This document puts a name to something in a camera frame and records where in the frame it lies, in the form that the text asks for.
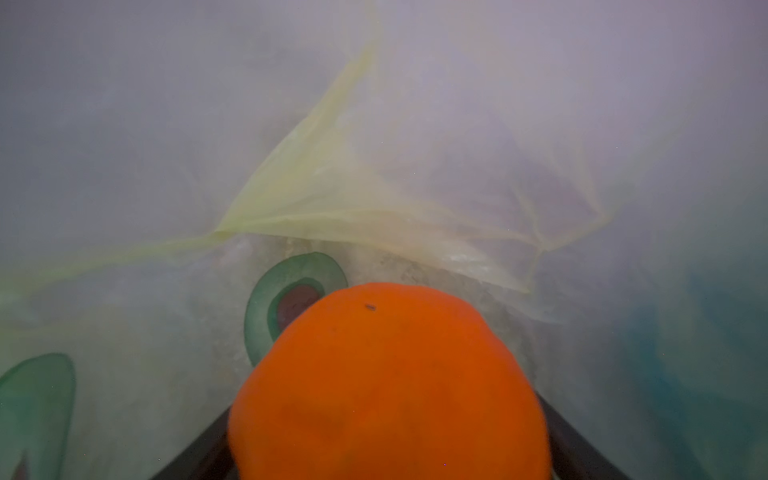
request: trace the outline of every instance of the translucent plastic bag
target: translucent plastic bag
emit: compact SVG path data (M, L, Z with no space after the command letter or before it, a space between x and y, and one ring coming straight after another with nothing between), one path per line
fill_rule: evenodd
M35 8L0 20L0 372L72 359L63 478L188 444L310 251L471 301L632 478L768 475L762 7Z

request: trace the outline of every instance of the orange round object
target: orange round object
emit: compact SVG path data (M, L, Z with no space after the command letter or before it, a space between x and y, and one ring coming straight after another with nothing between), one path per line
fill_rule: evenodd
M230 411L243 480L545 480L547 430L480 314L421 286L332 293L280 335Z

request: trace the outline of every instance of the orange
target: orange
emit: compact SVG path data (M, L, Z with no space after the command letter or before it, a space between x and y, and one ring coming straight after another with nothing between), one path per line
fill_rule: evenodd
M545 480L544 416L468 303L370 283L312 305L230 411L243 480Z

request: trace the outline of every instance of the translucent plastic sheet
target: translucent plastic sheet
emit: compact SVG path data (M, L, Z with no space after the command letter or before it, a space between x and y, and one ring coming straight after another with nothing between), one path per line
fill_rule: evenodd
M4 9L0 375L72 358L63 478L176 455L307 251L474 303L632 478L768 475L764 7Z

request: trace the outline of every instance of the green oval shape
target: green oval shape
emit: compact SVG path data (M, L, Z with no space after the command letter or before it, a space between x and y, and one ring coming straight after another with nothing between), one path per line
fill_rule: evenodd
M74 365L63 353L27 359L0 377L0 478L57 480L74 407Z
M270 268L253 288L245 311L243 334L252 365L272 348L280 334L280 301L298 286L311 286L322 298L347 288L346 275L333 258L317 252L290 257Z

